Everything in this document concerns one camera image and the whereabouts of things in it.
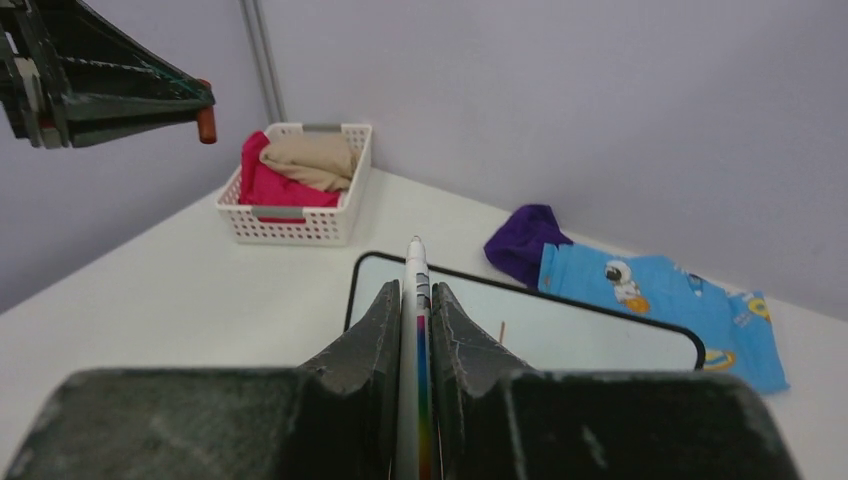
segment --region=purple cloth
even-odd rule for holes
[[[549,205],[525,205],[492,235],[483,251],[495,268],[537,290],[546,243],[574,244],[559,230]]]

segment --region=white plastic basket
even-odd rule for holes
[[[348,144],[360,152],[359,164],[353,175],[350,189],[342,195],[341,206],[322,208],[240,205],[238,199],[241,188],[241,166],[239,166],[215,202],[221,218],[230,225],[236,242],[333,247],[347,244],[359,214],[359,205],[365,195],[368,175],[371,173],[371,125],[275,123],[265,130],[265,135],[273,142],[283,135],[339,131],[347,138]],[[260,218],[301,223],[276,223],[260,221]]]

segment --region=white marker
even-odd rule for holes
[[[432,480],[434,434],[430,391],[430,276],[421,239],[406,251],[400,328],[395,480]]]

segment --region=white wall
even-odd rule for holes
[[[378,166],[848,315],[848,2],[263,5],[289,118]]]
[[[36,150],[0,117],[0,312],[223,185],[243,140],[267,123],[238,2],[88,3],[212,82],[218,143],[201,145],[191,124],[87,149]]]

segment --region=black frame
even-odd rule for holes
[[[395,262],[398,262],[398,263],[406,263],[406,259],[403,258],[403,257],[398,257],[396,255],[391,255],[391,254],[388,254],[388,253],[376,252],[376,251],[365,252],[359,257],[359,259],[356,260],[356,265],[354,265],[354,267],[353,267],[353,278],[351,279],[351,282],[350,282],[350,294],[348,295],[348,298],[347,298],[347,311],[345,312],[345,325],[344,325],[344,331],[345,332],[350,328],[350,314],[353,310],[353,297],[354,297],[354,294],[356,293],[356,280],[359,277],[359,266],[368,257],[377,257],[377,258],[382,258],[382,259],[385,259],[385,260],[392,260],[392,261],[395,261]],[[449,268],[439,267],[439,266],[430,265],[430,264],[428,264],[427,266],[430,270],[432,270],[434,272],[444,273],[444,274],[447,274],[447,275],[453,275],[455,277],[459,277],[459,278],[462,278],[464,280],[470,280],[472,282],[483,283],[483,284],[486,284],[490,287],[503,288],[503,289],[506,289],[506,290],[511,290],[513,292],[516,292],[516,293],[523,293],[525,295],[532,295],[534,297],[544,298],[546,300],[551,300],[551,301],[554,301],[554,302],[563,303],[565,305],[571,305],[572,307],[578,307],[578,308],[582,308],[582,309],[585,309],[585,310],[591,310],[593,312],[603,313],[603,314],[606,314],[606,315],[612,315],[613,317],[622,318],[624,320],[629,320],[631,322],[641,323],[643,325],[650,325],[652,327],[657,327],[657,328],[662,328],[662,329],[665,329],[665,330],[671,330],[671,331],[677,332],[677,333],[682,333],[683,335],[686,335],[687,337],[689,337],[689,340],[691,340],[692,343],[695,344],[695,349],[698,351],[698,359],[695,362],[694,370],[696,370],[696,371],[697,370],[703,370],[703,368],[704,368],[704,359],[706,357],[706,348],[704,347],[704,342],[702,342],[701,339],[697,335],[695,335],[694,332],[689,330],[688,328],[683,328],[683,327],[679,327],[677,325],[671,325],[671,324],[668,324],[668,323],[658,322],[656,320],[649,320],[647,318],[640,318],[640,317],[637,317],[635,315],[629,315],[629,314],[626,314],[626,313],[616,312],[615,310],[609,310],[609,309],[606,309],[606,308],[601,308],[601,307],[598,307],[596,305],[578,302],[578,301],[570,300],[570,299],[563,298],[563,297],[557,297],[557,296],[554,296],[554,295],[549,295],[547,293],[528,290],[526,288],[516,287],[514,285],[508,285],[506,283],[496,282],[494,280],[489,280],[487,278],[482,278],[482,277],[477,277],[475,275],[469,275],[467,273],[457,272],[456,270],[451,270]]]

